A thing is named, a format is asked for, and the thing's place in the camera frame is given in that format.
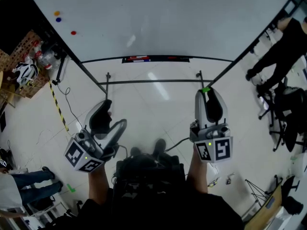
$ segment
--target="black frame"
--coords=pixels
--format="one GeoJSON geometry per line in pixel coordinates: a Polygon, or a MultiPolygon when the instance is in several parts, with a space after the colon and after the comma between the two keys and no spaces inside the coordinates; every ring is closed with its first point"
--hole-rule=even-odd
{"type": "Polygon", "coordinates": [[[44,14],[41,12],[41,10],[39,9],[39,7],[36,5],[36,7],[38,8],[38,11],[40,13],[41,18],[44,18],[46,20],[46,24],[48,25],[48,29],[50,30],[50,32],[52,32],[53,36],[55,37],[56,42],[58,43],[59,46],[62,47],[62,49],[67,53],[67,55],[78,65],[78,67],[106,94],[108,94],[108,85],[109,84],[120,84],[120,83],[149,83],[149,82],[201,82],[202,85],[204,82],[208,82],[209,84],[207,85],[207,87],[212,86],[213,84],[215,84],[222,76],[224,76],[232,67],[234,67],[250,50],[253,49],[253,47],[258,43],[259,38],[266,32],[266,30],[271,26],[271,24],[273,24],[274,22],[276,22],[276,20],[278,19],[279,14],[288,6],[289,2],[291,0],[288,0],[286,2],[286,4],[282,7],[282,9],[280,10],[280,12],[274,17],[274,19],[267,25],[267,27],[259,34],[259,36],[242,52],[242,54],[240,54],[234,61],[230,61],[230,60],[225,60],[225,59],[217,59],[217,58],[210,58],[210,57],[193,57],[193,56],[177,56],[177,57],[181,57],[181,58],[202,58],[202,59],[215,59],[215,60],[221,60],[221,61],[230,61],[231,63],[217,76],[215,77],[215,79],[213,80],[203,80],[201,78],[201,80],[130,80],[130,81],[109,81],[110,77],[107,77],[107,81],[106,82],[98,82],[97,79],[89,72],[88,69],[86,69],[86,67],[83,65],[84,63],[88,63],[88,62],[94,62],[94,61],[100,61],[100,60],[109,60],[109,59],[119,59],[119,58],[128,58],[127,57],[113,57],[113,58],[105,58],[105,59],[96,59],[96,60],[90,60],[90,61],[80,61],[78,59],[78,57],[72,52],[72,50],[67,46],[67,44],[63,41],[63,39],[60,37],[60,35],[56,32],[56,30],[54,30],[54,28],[52,27],[52,25],[50,24],[50,22],[45,18],[44,14]]]}

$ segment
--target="yellow black caution tape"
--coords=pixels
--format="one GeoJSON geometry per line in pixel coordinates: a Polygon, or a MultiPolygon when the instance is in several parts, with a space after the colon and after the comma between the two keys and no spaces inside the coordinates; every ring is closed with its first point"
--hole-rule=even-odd
{"type": "Polygon", "coordinates": [[[66,129],[66,131],[69,131],[69,129],[68,129],[67,125],[66,125],[65,119],[64,119],[64,117],[63,117],[62,111],[61,111],[61,109],[59,108],[59,103],[58,103],[58,101],[57,101],[57,99],[56,99],[56,96],[55,96],[55,94],[54,94],[54,91],[53,91],[53,89],[52,89],[51,81],[49,81],[49,86],[50,86],[50,89],[51,89],[51,93],[52,93],[52,96],[53,96],[54,103],[55,103],[56,106],[57,106],[57,109],[58,109],[58,111],[59,111],[59,115],[60,115],[61,120],[62,120],[62,122],[63,122],[63,124],[64,124],[64,126],[65,126],[65,129],[66,129]]]}

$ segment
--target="hand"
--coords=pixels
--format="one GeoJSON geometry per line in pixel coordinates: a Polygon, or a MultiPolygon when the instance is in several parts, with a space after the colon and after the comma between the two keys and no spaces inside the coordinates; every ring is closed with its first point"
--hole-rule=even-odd
{"type": "Polygon", "coordinates": [[[8,171],[7,168],[0,168],[0,173],[2,173],[2,174],[8,174],[9,171],[8,171]]]}
{"type": "Polygon", "coordinates": [[[27,214],[27,213],[24,213],[24,212],[19,213],[19,217],[27,217],[27,216],[28,216],[28,214],[27,214]]]}

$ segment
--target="wooden board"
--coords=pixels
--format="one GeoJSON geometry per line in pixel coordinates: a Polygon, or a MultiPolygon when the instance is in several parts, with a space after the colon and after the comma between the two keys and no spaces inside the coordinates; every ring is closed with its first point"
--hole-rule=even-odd
{"type": "Polygon", "coordinates": [[[282,205],[282,187],[281,184],[275,189],[271,197],[265,202],[260,210],[253,216],[253,218],[246,224],[245,230],[263,230],[268,221],[277,213],[282,205]],[[270,201],[274,199],[272,205],[267,208],[270,201]]]}

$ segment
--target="shoe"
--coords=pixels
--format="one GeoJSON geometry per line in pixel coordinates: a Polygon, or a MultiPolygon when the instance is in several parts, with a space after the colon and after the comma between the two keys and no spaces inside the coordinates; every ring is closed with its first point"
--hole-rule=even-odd
{"type": "Polygon", "coordinates": [[[257,84],[256,90],[257,90],[259,96],[263,96],[266,92],[266,90],[263,88],[263,85],[259,85],[259,84],[257,84]]]}
{"type": "Polygon", "coordinates": [[[49,171],[49,172],[52,174],[52,178],[51,178],[51,179],[56,178],[55,174],[54,174],[53,172],[51,172],[50,169],[49,169],[48,167],[44,166],[44,167],[42,168],[42,171],[49,171]]]}
{"type": "Polygon", "coordinates": [[[130,151],[130,156],[138,156],[138,155],[141,155],[141,150],[137,147],[133,147],[131,148],[131,151],[130,151]]]}
{"type": "Polygon", "coordinates": [[[158,139],[154,146],[153,157],[158,158],[158,155],[164,153],[166,149],[166,141],[164,139],[158,139]]]}
{"type": "Polygon", "coordinates": [[[63,183],[61,181],[58,181],[57,183],[59,183],[59,185],[60,185],[60,188],[59,188],[59,191],[58,191],[58,193],[59,193],[60,191],[62,191],[63,183]]]}
{"type": "Polygon", "coordinates": [[[245,75],[245,78],[246,78],[247,81],[250,81],[250,79],[252,78],[251,69],[248,70],[248,73],[245,75]]]}

